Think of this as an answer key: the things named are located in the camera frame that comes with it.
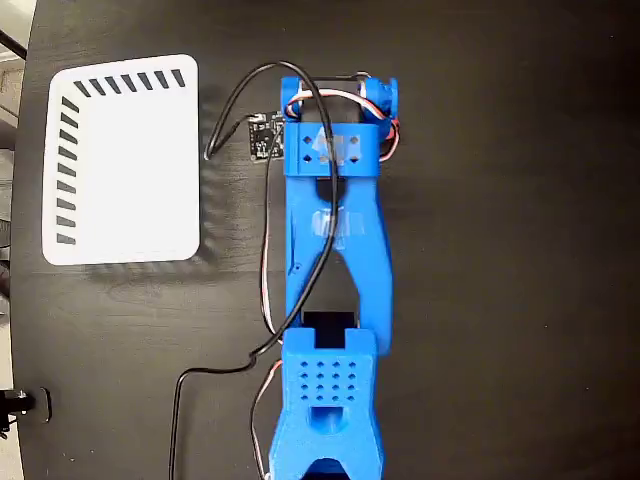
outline white tray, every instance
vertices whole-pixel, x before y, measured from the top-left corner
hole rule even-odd
[[[198,66],[172,55],[51,81],[42,251],[54,265],[191,257],[200,242]]]

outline black table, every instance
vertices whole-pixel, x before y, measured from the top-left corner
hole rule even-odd
[[[20,427],[27,480],[165,478],[178,373],[237,365],[266,338],[263,167],[247,159],[246,132],[202,166],[192,260],[55,268],[42,256],[52,76],[171,53],[199,63],[203,140],[237,80],[267,59],[398,77],[403,143],[380,186],[396,279],[378,389],[386,479],[640,476],[637,7],[480,3],[39,2],[15,162],[12,340],[17,386],[49,388],[53,419]],[[273,109],[279,73],[235,115]],[[349,282],[333,261],[311,307],[354,308]],[[270,359],[188,384],[180,478],[256,478],[247,412]],[[260,408],[265,446],[279,395]]]

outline black wire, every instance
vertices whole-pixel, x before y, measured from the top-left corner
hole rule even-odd
[[[254,423],[255,423],[255,416],[256,416],[256,407],[258,406],[258,400],[260,399],[260,390],[262,390],[262,388],[267,383],[267,380],[269,380],[269,376],[272,374],[273,369],[275,368],[276,364],[279,361],[280,360],[276,360],[275,362],[273,362],[269,367],[269,370],[267,370],[267,373],[264,376],[264,380],[262,380],[260,387],[256,391],[256,394],[253,396],[253,402],[251,402],[251,409],[249,410],[249,432],[251,432],[251,443],[253,444],[253,457],[256,461],[256,468],[258,469],[258,474],[261,477],[260,480],[264,480],[263,472],[262,472],[262,469],[260,468],[260,459],[262,456],[262,452],[256,446],[257,436],[253,434],[253,432],[255,431]]]
[[[243,115],[236,123],[234,123],[231,128],[229,130],[227,130],[227,133],[224,134],[224,136],[218,141],[218,143],[214,146],[213,150],[211,151],[211,155],[213,156],[216,153],[218,153],[220,151],[220,149],[222,147],[225,146],[225,144],[229,141],[229,139],[231,137],[233,137],[233,134],[236,133],[236,130],[238,130],[238,127],[240,125],[242,125],[242,122],[245,122],[247,120],[249,120],[250,118],[254,117],[255,113],[248,113],[246,115]]]
[[[271,166],[271,160],[273,159],[273,151],[278,144],[278,138],[282,133],[282,129],[284,128],[284,123],[280,124],[278,127],[278,131],[273,137],[273,141],[271,142],[271,147],[269,148],[269,154],[267,155],[267,164],[265,166],[264,172],[264,208],[263,208],[263,228],[262,228],[262,247],[260,248],[260,270],[258,271],[258,286],[259,286],[259,294],[260,294],[260,311],[262,312],[262,322],[264,326],[267,327],[267,330],[271,332],[271,325],[267,321],[267,310],[264,304],[264,296],[262,295],[264,289],[264,283],[262,279],[262,269],[264,268],[264,251],[267,248],[267,225],[269,223],[269,167]]]
[[[23,60],[27,59],[27,49],[20,45],[16,40],[11,38],[5,32],[0,30],[0,43],[18,55]]]
[[[311,270],[311,274],[309,275],[309,279],[305,287],[302,289],[298,301],[287,315],[284,323],[278,328],[275,334],[273,334],[267,341],[265,341],[262,345],[255,348],[249,353],[249,360],[245,365],[235,368],[229,369],[214,369],[214,368],[189,368],[182,372],[180,377],[178,377],[178,381],[176,382],[176,388],[173,397],[173,415],[171,421],[171,445],[169,448],[169,479],[175,479],[175,459],[176,459],[176,443],[178,437],[178,421],[180,417],[180,396],[182,393],[182,386],[184,385],[185,380],[193,374],[213,374],[213,375],[225,375],[231,373],[239,373],[246,372],[247,370],[251,370],[257,363],[258,357],[267,352],[271,347],[273,347],[278,339],[282,336],[284,331],[296,320],[298,314],[302,310],[302,306],[305,301],[309,297],[311,290],[313,289],[318,277],[322,273],[324,266],[327,263],[329,255],[331,254],[331,250],[333,248],[333,242],[336,236],[336,230],[338,225],[338,163],[336,161],[336,153],[335,153],[335,145],[333,141],[333,129],[331,128],[331,117],[329,116],[329,111],[327,110],[327,106],[325,104],[322,95],[320,95],[320,91],[318,90],[318,86],[313,82],[309,74],[300,68],[299,66],[286,62],[286,61],[277,61],[277,62],[269,62],[259,65],[258,67],[251,70],[245,77],[238,83],[238,85],[234,88],[233,92],[229,96],[226,104],[222,109],[222,113],[220,114],[220,118],[216,123],[216,126],[213,129],[213,133],[211,134],[211,138],[207,143],[207,147],[205,149],[204,158],[209,160],[211,156],[219,150],[220,142],[224,140],[220,140],[220,134],[222,133],[222,129],[224,128],[224,124],[226,123],[231,109],[235,105],[238,97],[242,93],[242,91],[246,88],[246,86],[259,74],[271,70],[275,67],[284,67],[288,70],[296,73],[307,85],[309,90],[311,91],[313,98],[316,100],[318,105],[318,110],[320,113],[320,118],[322,121],[322,125],[325,132],[325,138],[327,142],[327,149],[329,153],[329,166],[330,166],[330,177],[331,177],[331,210],[329,217],[329,231],[327,234],[327,240],[324,244],[324,248],[322,252],[316,259],[316,262]]]

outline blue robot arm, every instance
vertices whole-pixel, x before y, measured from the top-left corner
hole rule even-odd
[[[300,90],[297,77],[282,82],[282,111]],[[391,348],[393,273],[378,201],[380,144],[398,114],[398,86],[368,78],[361,95],[386,115],[365,111],[360,123],[334,123],[338,173],[345,183],[334,250],[342,255],[360,298],[359,325],[344,331],[340,348],[320,348],[317,332],[297,319],[284,336],[284,405],[269,461],[272,480],[307,473],[344,473],[380,480],[384,452],[374,410],[377,358]],[[296,113],[298,105],[293,106]],[[329,204],[316,182],[329,176],[320,123],[287,117],[286,308],[291,311],[328,232]]]

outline microcontroller board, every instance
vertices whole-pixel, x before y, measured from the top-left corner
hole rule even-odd
[[[276,135],[272,159],[284,158],[284,117],[282,112],[256,113],[248,120],[249,148],[253,162],[265,162],[269,156],[271,142]]]

